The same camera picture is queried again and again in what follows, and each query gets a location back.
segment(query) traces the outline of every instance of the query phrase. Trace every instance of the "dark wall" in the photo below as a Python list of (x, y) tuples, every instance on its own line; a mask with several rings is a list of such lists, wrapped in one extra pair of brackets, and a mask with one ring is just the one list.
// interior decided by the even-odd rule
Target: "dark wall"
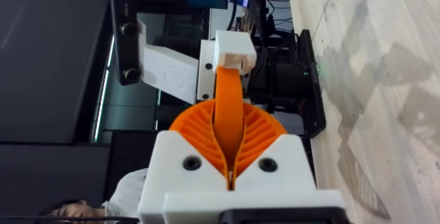
[(108, 0), (0, 0), (0, 141), (71, 142)]
[(108, 146), (0, 144), (0, 215), (38, 214), (63, 199), (100, 205), (109, 151)]

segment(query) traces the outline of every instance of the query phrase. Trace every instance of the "orange plastic part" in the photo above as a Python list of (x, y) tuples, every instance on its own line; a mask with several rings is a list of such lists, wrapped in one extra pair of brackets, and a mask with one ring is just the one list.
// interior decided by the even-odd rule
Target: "orange plastic part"
[(184, 111), (170, 130), (178, 131), (225, 177), (229, 190), (236, 177), (287, 133), (269, 113), (243, 103), (236, 69), (217, 69), (216, 99)]
[(238, 69), (217, 69), (214, 132), (232, 171), (243, 138), (243, 90)]

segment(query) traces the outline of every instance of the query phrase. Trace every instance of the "orange strap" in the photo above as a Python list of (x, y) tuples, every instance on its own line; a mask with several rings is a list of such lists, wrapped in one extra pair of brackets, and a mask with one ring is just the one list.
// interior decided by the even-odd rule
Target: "orange strap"
[(243, 138), (243, 90), (238, 69), (217, 69), (214, 133), (229, 170)]

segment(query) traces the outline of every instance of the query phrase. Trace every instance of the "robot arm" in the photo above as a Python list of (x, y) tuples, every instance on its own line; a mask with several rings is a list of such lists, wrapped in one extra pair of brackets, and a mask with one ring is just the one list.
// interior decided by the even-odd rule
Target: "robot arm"
[[(205, 100), (158, 134), (138, 207), (142, 223), (348, 223), (340, 193), (316, 189), (301, 139), (243, 102), (256, 62), (248, 34), (218, 31), (216, 41), (201, 42), (197, 61), (147, 45), (133, 0), (111, 7), (122, 85), (142, 79), (188, 103)], [(270, 98), (313, 100), (305, 120), (312, 136), (325, 119), (308, 32), (301, 40), (306, 67), (274, 62), (261, 88)], [(280, 83), (295, 87), (271, 88)]]
[(141, 222), (347, 223), (340, 193), (316, 189), (301, 139), (243, 103), (240, 75), (253, 67), (253, 53), (221, 43), (233, 37), (250, 43), (242, 33), (217, 32), (220, 45), (210, 50), (216, 98), (190, 107), (157, 136)]

